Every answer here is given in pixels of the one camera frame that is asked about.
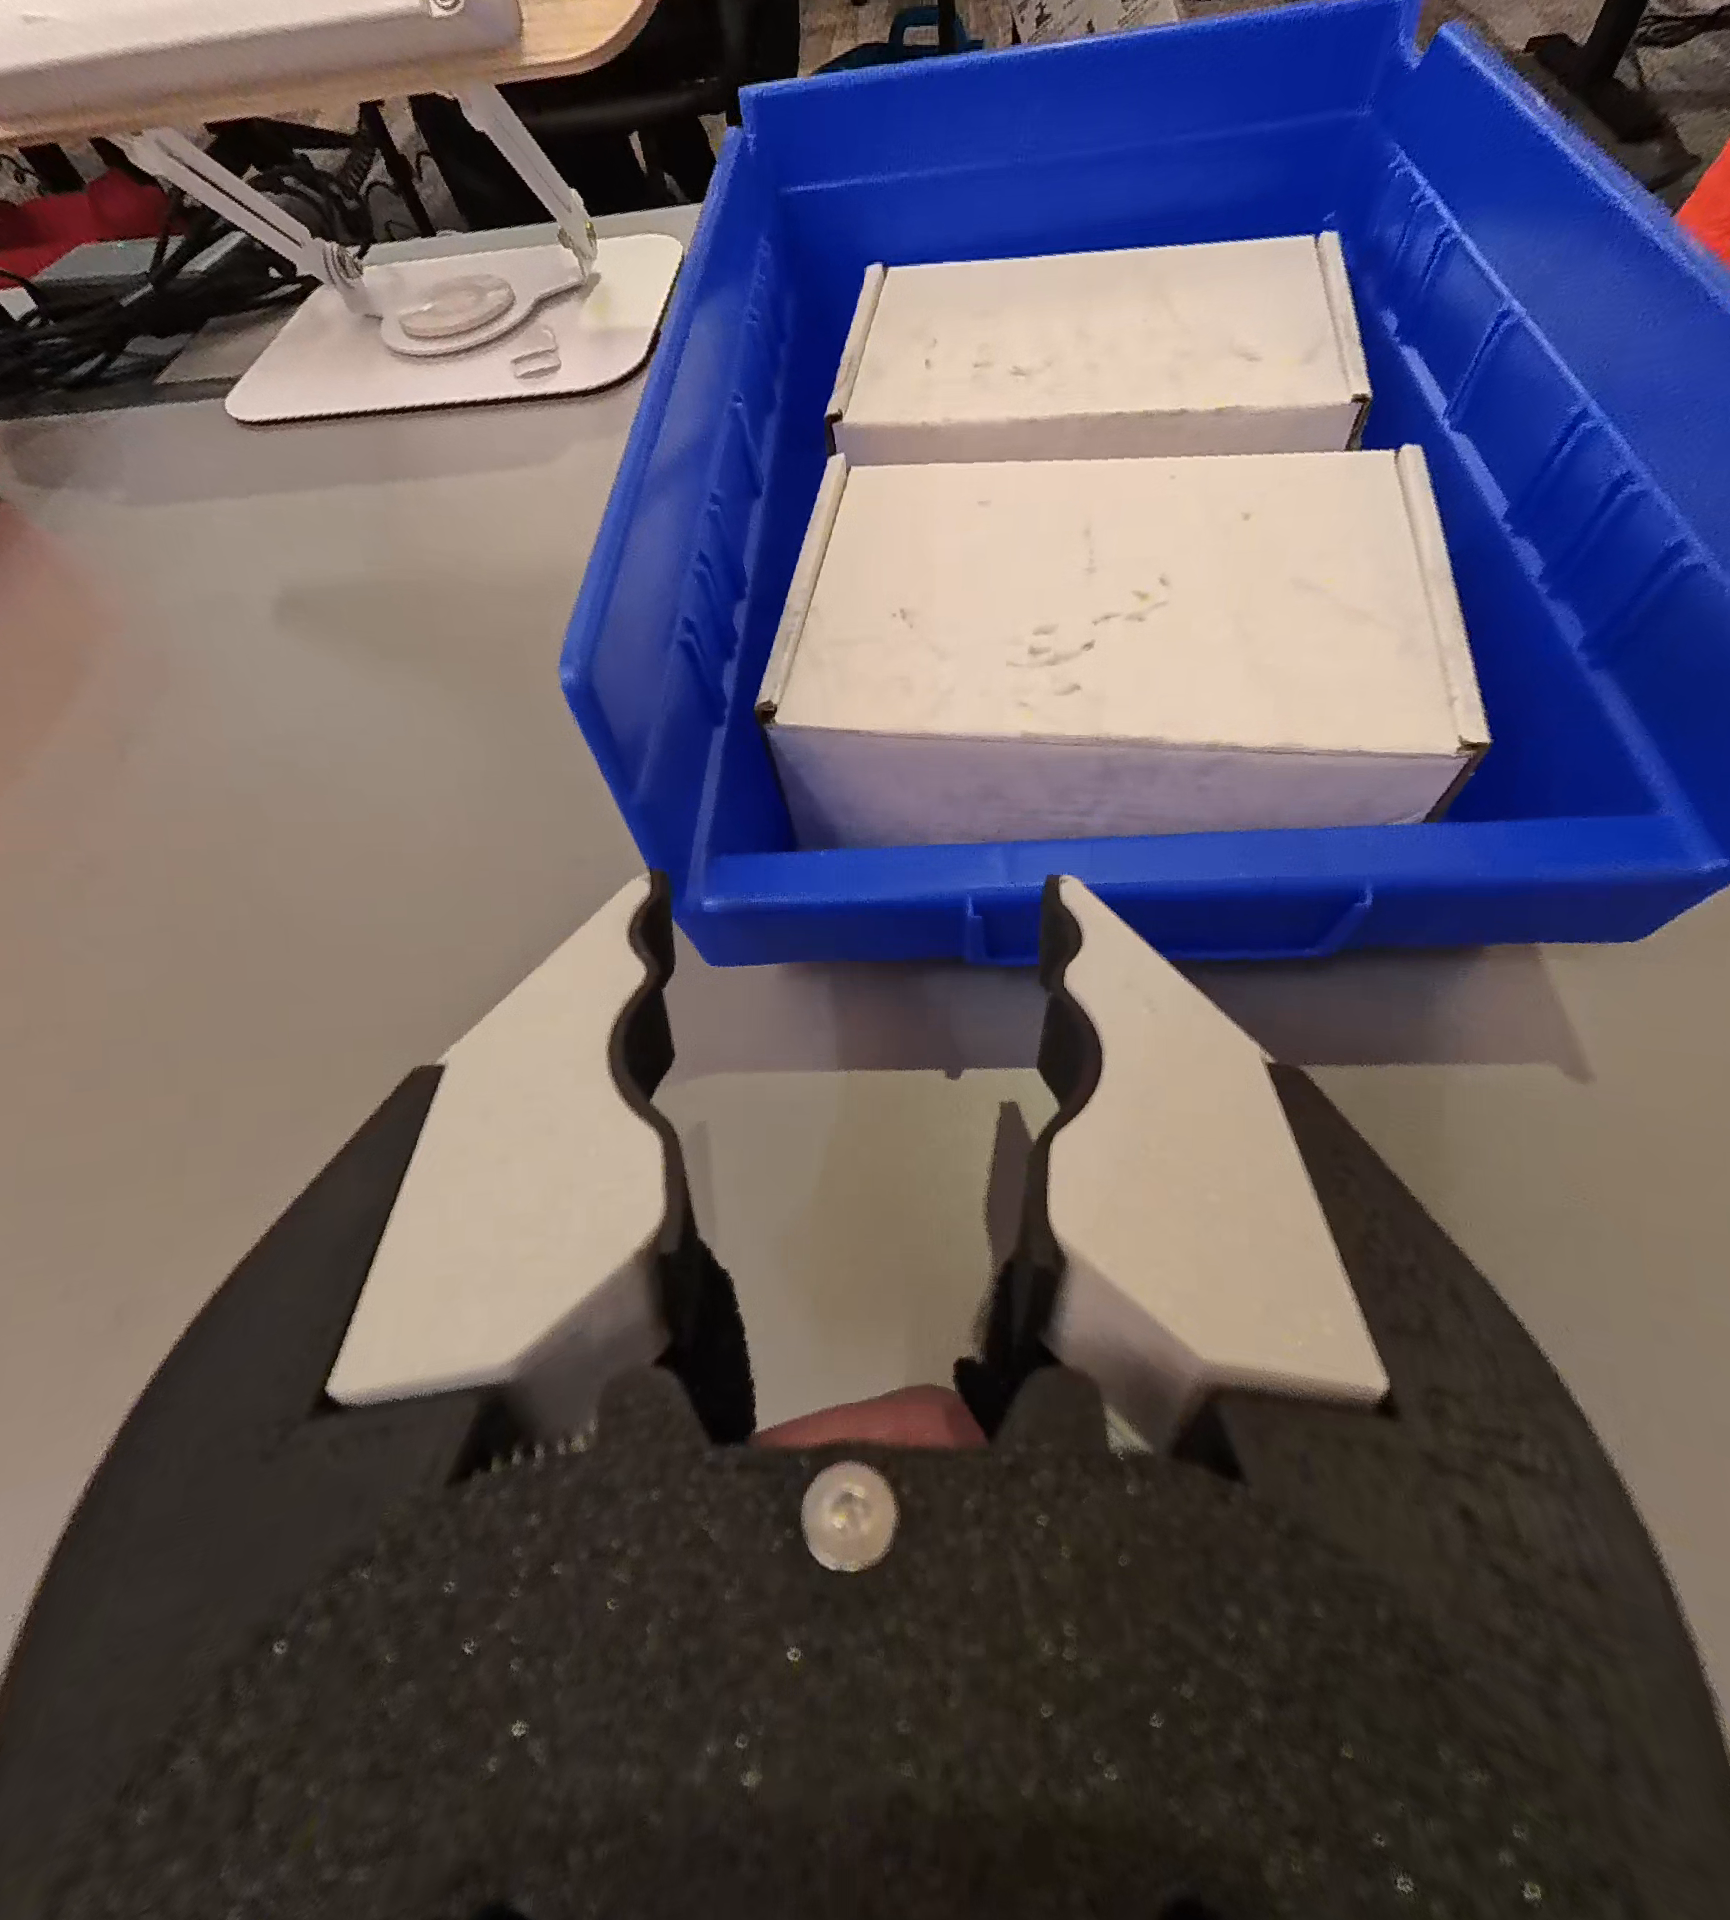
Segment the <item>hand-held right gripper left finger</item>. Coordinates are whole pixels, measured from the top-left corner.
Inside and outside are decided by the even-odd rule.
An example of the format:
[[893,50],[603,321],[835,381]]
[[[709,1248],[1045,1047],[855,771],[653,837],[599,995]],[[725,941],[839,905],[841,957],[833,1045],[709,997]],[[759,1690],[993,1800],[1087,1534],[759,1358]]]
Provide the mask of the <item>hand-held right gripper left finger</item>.
[[437,1087],[326,1378],[334,1404],[507,1394],[589,1426],[677,1332],[691,1234],[677,1135],[669,881],[629,879],[441,1057]]

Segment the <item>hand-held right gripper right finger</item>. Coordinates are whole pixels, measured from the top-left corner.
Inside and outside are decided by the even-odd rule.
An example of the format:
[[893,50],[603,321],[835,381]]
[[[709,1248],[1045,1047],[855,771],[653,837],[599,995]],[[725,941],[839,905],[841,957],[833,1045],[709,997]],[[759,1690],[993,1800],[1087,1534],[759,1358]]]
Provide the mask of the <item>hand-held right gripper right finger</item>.
[[1045,881],[1019,1226],[989,1428],[1061,1364],[1149,1450],[1223,1394],[1370,1410],[1388,1374],[1260,1045],[1077,877]]

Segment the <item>blue plastic bin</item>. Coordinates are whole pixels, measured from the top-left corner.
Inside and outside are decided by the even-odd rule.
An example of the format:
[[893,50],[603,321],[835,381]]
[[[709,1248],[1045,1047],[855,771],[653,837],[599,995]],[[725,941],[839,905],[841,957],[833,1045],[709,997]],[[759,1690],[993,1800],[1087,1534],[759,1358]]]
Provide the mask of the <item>blue plastic bin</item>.
[[[741,98],[559,655],[719,967],[1031,967],[1063,867],[1175,963],[1642,939],[1730,883],[1730,271],[1464,28],[1296,4]],[[1332,227],[1492,747],[1448,819],[799,851],[753,703],[867,265]]]

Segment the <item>wooden document stand white base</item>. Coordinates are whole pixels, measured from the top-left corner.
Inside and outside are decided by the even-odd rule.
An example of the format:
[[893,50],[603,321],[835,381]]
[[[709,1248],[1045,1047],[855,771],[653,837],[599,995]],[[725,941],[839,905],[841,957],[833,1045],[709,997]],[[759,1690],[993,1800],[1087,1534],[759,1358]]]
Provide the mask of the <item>wooden document stand white base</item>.
[[[258,245],[302,281],[302,305],[228,393],[238,423],[583,397],[651,357],[683,243],[597,235],[495,86],[521,38],[521,4],[0,4],[0,130],[88,120],[220,237]],[[461,108],[547,211],[545,237],[433,241],[371,265],[188,132],[206,108],[330,98],[391,74]]]

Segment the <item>white cardboard box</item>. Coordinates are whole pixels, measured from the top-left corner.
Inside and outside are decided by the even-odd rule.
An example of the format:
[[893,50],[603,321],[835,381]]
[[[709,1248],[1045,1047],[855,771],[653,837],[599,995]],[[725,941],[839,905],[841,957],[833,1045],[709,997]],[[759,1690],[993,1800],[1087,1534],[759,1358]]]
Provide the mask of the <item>white cardboard box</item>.
[[855,467],[1348,451],[1370,407],[1330,229],[875,263],[827,449]]
[[1492,739],[1416,445],[833,453],[755,719],[801,851],[1414,825]]

